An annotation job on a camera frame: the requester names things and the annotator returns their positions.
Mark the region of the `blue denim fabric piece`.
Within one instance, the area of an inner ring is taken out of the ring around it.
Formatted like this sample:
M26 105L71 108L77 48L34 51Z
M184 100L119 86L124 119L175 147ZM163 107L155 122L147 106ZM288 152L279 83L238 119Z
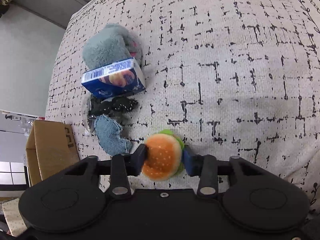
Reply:
M95 134L99 145L110 156L129 154L132 148L131 141L122 138L123 127L116 120L100 115L94 121Z

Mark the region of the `plush hamburger toy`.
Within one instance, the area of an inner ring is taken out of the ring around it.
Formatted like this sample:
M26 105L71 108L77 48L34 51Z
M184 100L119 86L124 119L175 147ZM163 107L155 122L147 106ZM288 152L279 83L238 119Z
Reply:
M152 181L165 181L183 170L184 142L173 131L164 129L148 137L142 173Z

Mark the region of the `black dotted fabric pouch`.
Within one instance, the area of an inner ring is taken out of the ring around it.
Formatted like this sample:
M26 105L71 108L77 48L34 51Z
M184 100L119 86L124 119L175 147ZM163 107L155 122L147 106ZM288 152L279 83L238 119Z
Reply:
M97 117L100 115L109 115L114 112L131 112L137 105L138 101L124 96L118 96L111 100L92 98L88 115L90 117Z

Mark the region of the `brown cardboard box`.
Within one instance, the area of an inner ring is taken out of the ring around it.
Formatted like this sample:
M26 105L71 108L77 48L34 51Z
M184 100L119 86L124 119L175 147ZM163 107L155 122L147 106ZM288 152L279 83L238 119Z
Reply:
M72 127L62 122L34 121L25 150L32 186L80 160Z

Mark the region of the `blue snack box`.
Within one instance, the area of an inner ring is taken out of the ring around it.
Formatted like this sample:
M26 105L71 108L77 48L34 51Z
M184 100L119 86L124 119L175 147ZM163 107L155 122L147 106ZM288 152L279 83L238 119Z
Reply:
M146 89L144 74L133 57L85 72L81 84L101 99L136 94Z

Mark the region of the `grey plush mouse toy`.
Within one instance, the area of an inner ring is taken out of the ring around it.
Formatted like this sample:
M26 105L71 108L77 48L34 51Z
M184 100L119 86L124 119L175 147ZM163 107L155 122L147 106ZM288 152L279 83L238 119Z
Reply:
M142 46L136 34L119 24L107 24L89 38L82 50L88 69L96 69L114 62L135 58L141 64Z

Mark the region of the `white black patterned bed cover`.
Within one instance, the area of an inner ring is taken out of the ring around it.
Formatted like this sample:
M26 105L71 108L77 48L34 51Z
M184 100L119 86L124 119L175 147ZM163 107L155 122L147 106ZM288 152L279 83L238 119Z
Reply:
M138 146L172 130L196 153L238 155L303 189L319 214L319 0L91 0L67 25L46 119L86 133L82 49L108 23L139 37L146 90L120 120Z

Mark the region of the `cream dotted blanket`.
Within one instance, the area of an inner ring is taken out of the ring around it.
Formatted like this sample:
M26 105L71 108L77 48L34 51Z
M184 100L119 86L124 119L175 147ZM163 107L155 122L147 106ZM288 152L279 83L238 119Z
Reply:
M2 204L5 220L11 235L14 237L18 237L27 230L27 226L18 209L19 200L19 198L16 198Z

